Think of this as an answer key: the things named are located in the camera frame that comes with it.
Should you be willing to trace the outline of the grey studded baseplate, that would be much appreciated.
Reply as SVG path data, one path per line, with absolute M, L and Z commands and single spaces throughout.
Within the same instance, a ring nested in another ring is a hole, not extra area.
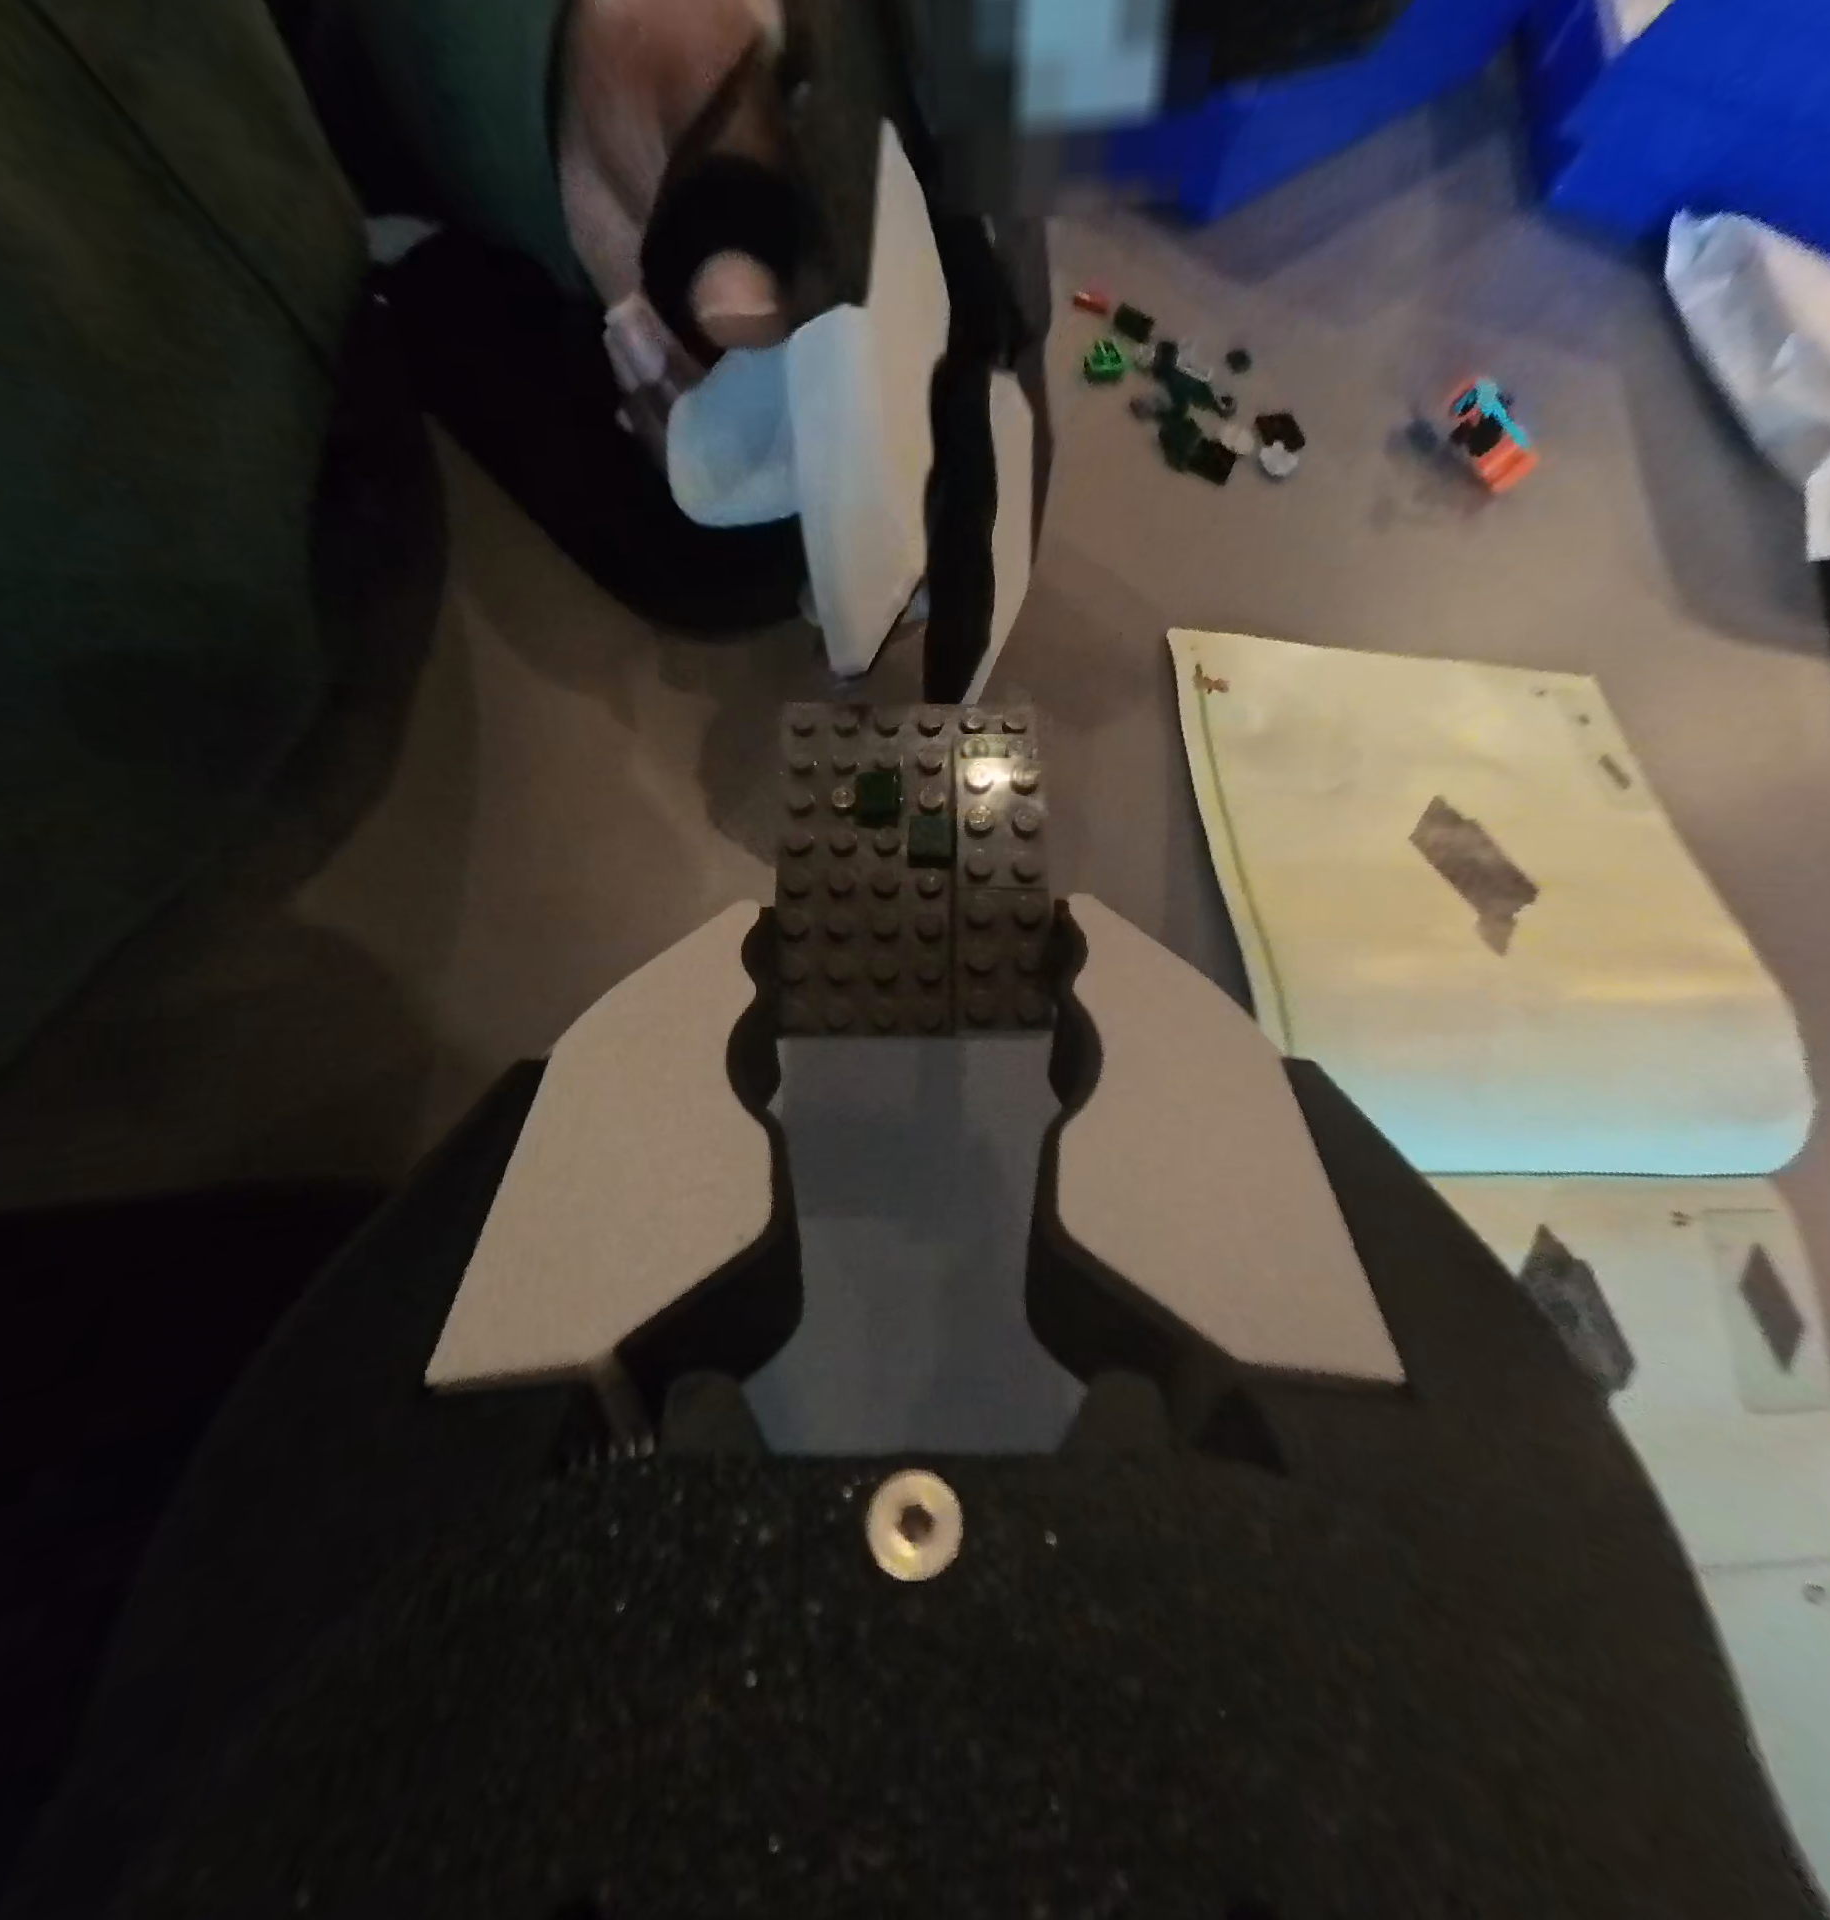
M 855 775 L 899 765 L 901 822 L 855 825 Z M 904 825 L 953 811 L 953 869 Z M 1051 1023 L 1050 796 L 1033 704 L 791 702 L 780 716 L 778 970 L 796 1038 L 1030 1034 Z

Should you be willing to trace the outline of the white plastic bag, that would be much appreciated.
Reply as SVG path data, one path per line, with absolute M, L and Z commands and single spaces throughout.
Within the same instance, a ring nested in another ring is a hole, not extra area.
M 1677 212 L 1665 288 L 1702 370 L 1800 495 L 1830 564 L 1830 254 L 1735 212 Z

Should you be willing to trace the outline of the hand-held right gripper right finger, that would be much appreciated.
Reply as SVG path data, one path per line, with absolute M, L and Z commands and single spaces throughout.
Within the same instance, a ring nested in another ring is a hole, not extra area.
M 1065 909 L 1065 1080 L 1041 1143 L 1041 1251 L 1238 1367 L 1403 1387 L 1275 1041 L 1111 906 L 1073 894 Z

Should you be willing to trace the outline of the person's left hand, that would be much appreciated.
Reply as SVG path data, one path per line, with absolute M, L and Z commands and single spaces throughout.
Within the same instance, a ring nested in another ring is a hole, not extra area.
M 704 376 L 642 296 L 640 244 L 673 160 L 789 160 L 766 1 L 577 1 L 558 44 L 558 181 L 630 429 L 655 457 L 678 397 Z

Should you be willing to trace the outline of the open instruction booklet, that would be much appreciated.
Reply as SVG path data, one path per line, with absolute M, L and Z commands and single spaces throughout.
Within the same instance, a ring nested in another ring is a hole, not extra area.
M 1791 1002 L 1593 677 L 1169 633 L 1258 1016 L 1568 1342 L 1716 1592 L 1830 1631 Z

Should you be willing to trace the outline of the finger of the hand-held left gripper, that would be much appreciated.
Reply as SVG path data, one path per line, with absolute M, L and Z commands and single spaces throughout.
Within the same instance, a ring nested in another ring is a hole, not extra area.
M 1033 219 L 953 212 L 935 235 L 950 324 L 927 397 L 924 697 L 974 704 L 1018 621 L 1046 514 L 1050 264 Z
M 796 518 L 832 671 L 864 675 L 927 573 L 931 378 L 952 303 L 924 187 L 882 121 L 869 277 L 787 342 Z

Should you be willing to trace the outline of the blue plastic bin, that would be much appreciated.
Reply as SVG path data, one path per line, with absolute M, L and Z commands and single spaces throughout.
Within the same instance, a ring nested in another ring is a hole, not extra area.
M 1535 199 L 1542 165 L 1525 78 L 1521 42 L 1504 41 L 1476 67 L 1421 88 L 1392 88 L 1384 98 L 1372 98 L 1363 81 L 1346 92 L 1335 78 L 1236 103 L 1179 162 L 1167 208 L 1177 220 L 1208 225 L 1291 180 L 1361 156 L 1396 129 L 1426 132 L 1439 156 L 1498 135 L 1511 180 Z
M 1634 247 L 1734 212 L 1830 254 L 1830 1 L 1530 4 L 1518 78 L 1551 212 Z

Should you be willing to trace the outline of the dark green cloth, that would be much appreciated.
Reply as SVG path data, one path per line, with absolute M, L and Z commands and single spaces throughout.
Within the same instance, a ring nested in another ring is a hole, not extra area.
M 314 720 L 364 274 L 266 4 L 0 1 L 0 1069 Z

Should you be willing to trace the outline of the orange and teal toy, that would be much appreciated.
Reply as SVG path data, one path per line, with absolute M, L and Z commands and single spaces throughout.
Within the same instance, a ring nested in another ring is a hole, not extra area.
M 1444 401 L 1443 443 L 1458 466 L 1492 497 L 1518 488 L 1540 462 L 1515 401 L 1492 376 L 1460 381 Z

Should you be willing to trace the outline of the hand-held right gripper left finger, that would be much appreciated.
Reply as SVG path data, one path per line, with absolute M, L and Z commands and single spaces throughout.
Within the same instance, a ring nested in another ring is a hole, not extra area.
M 588 1007 L 549 1051 L 423 1382 L 594 1380 L 793 1234 L 787 1139 L 732 1044 L 759 1016 L 753 900 Z

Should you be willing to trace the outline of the pile of small toy bricks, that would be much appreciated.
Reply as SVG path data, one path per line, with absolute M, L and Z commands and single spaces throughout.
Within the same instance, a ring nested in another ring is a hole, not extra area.
M 1297 413 L 1241 409 L 1236 381 L 1253 367 L 1243 347 L 1207 358 L 1098 285 L 1076 286 L 1070 308 L 1092 327 L 1076 362 L 1080 384 L 1121 397 L 1167 469 L 1221 488 L 1243 464 L 1276 483 L 1303 466 L 1310 436 Z

